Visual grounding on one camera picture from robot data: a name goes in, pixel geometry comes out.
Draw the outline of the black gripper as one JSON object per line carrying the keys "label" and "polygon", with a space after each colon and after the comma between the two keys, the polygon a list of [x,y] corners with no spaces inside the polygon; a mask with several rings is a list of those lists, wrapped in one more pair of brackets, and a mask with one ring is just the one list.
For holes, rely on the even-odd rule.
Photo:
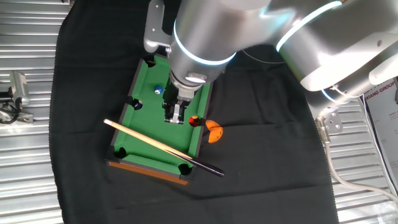
{"label": "black gripper", "polygon": [[189,101],[179,100],[178,89],[166,88],[163,95],[162,107],[164,109],[164,121],[167,123],[174,123],[175,105],[177,110],[177,123],[184,123],[184,112],[190,104]]}

